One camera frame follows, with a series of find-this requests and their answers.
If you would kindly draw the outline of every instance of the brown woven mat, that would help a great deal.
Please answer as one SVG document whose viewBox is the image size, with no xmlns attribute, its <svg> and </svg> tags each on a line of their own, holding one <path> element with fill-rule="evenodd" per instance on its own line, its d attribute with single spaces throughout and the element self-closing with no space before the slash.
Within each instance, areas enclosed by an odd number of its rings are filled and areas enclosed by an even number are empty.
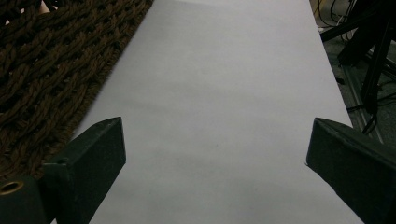
<svg viewBox="0 0 396 224">
<path fill-rule="evenodd" d="M 153 0 L 0 0 L 0 180 L 42 176 Z"/>
</svg>

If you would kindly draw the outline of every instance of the table surface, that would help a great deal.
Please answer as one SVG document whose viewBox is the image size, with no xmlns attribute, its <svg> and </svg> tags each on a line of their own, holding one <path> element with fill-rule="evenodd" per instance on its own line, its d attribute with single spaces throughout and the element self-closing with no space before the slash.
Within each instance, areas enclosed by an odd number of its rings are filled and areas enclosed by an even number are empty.
<svg viewBox="0 0 396 224">
<path fill-rule="evenodd" d="M 361 223 L 305 165 L 350 125 L 306 0 L 155 0 L 77 134 L 122 117 L 92 223 Z"/>
</svg>

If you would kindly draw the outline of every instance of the gray floor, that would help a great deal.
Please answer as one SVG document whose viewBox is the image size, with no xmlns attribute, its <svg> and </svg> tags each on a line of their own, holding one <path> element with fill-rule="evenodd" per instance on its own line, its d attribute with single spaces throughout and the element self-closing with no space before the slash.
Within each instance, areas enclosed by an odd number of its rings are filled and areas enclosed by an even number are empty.
<svg viewBox="0 0 396 224">
<path fill-rule="evenodd" d="M 345 11 L 346 5 L 338 4 L 334 8 L 335 8 L 334 12 L 342 14 Z M 334 22 L 330 20 L 329 15 L 330 15 L 330 6 L 328 4 L 322 9 L 321 16 L 322 19 L 325 20 L 327 23 L 334 24 Z M 319 18 L 317 18 L 317 24 L 319 27 L 324 26 L 323 22 Z M 346 80 L 345 85 L 339 84 L 340 92 L 343 95 L 346 107 L 352 107 L 356 105 L 353 100 L 353 92 L 351 91 L 350 86 L 348 86 L 346 73 L 349 73 L 350 76 L 355 76 L 355 78 L 357 80 L 360 80 L 362 83 L 367 72 L 368 64 L 361 61 L 355 66 L 347 69 L 340 67 L 337 60 L 337 55 L 345 45 L 345 42 L 342 40 L 340 36 L 325 42 L 323 45 L 324 48 L 326 49 L 329 62 L 334 72 L 334 76 Z M 388 58 L 396 62 L 396 44 L 394 42 L 392 42 L 390 46 Z M 390 82 L 390 79 L 385 75 L 381 76 L 378 85 L 380 86 L 380 90 L 378 92 L 378 98 L 396 92 L 396 83 Z M 377 129 L 380 135 L 382 136 L 383 143 L 387 146 L 396 148 L 396 139 L 393 137 L 394 134 L 396 133 L 396 113 L 395 113 L 396 104 L 392 103 L 394 101 L 395 100 L 387 100 L 380 103 L 380 105 L 384 105 L 388 103 L 390 104 L 380 106 L 378 108 Z M 349 113 L 349 116 L 351 118 L 354 128 L 361 131 L 361 125 L 359 125 L 359 115 L 358 115 L 359 113 L 361 113 L 361 111 Z"/>
</svg>

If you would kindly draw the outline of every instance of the woven rope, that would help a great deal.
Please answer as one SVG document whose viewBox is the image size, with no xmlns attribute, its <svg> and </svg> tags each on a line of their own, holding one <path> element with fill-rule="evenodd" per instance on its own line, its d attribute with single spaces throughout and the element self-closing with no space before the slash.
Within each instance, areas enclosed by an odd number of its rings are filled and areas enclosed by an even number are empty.
<svg viewBox="0 0 396 224">
<path fill-rule="evenodd" d="M 0 180 L 43 175 L 152 1 L 0 0 Z"/>
</svg>

